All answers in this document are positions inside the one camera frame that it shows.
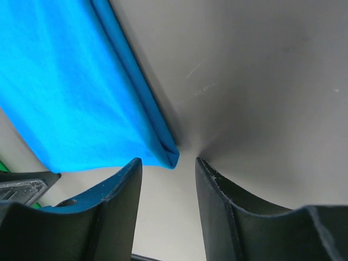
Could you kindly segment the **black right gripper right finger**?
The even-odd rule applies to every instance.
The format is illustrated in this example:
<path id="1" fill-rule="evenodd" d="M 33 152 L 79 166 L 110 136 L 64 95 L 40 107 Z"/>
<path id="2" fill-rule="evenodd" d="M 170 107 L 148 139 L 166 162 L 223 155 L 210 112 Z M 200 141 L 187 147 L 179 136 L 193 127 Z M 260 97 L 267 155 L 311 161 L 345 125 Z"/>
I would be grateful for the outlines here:
<path id="1" fill-rule="evenodd" d="M 203 158 L 195 178 L 207 260 L 347 260 L 347 206 L 281 207 Z"/>

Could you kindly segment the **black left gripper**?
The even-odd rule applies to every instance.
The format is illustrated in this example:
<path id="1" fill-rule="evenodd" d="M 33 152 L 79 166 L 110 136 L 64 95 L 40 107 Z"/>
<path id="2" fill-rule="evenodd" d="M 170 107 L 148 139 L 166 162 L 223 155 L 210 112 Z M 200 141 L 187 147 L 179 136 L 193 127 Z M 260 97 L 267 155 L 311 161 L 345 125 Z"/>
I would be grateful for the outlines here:
<path id="1" fill-rule="evenodd" d="M 1 171 L 1 203 L 18 202 L 32 206 L 61 178 L 60 173 Z"/>

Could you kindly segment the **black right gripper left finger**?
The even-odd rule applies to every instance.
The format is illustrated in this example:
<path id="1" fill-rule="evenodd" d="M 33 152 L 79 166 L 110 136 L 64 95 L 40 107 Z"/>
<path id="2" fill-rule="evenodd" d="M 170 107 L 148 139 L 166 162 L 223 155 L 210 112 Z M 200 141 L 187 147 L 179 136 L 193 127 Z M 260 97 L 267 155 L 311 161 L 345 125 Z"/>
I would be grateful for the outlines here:
<path id="1" fill-rule="evenodd" d="M 1 260 L 130 260 L 142 182 L 134 158 L 57 206 L 1 202 Z"/>

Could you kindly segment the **blue t shirt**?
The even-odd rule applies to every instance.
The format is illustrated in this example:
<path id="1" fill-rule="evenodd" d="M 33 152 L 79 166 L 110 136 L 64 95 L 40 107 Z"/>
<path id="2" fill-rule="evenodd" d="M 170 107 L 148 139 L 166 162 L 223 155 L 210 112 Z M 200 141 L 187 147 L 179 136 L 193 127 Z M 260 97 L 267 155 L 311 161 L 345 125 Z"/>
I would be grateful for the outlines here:
<path id="1" fill-rule="evenodd" d="M 1 108 L 52 172 L 179 159 L 109 1 L 1 1 Z"/>

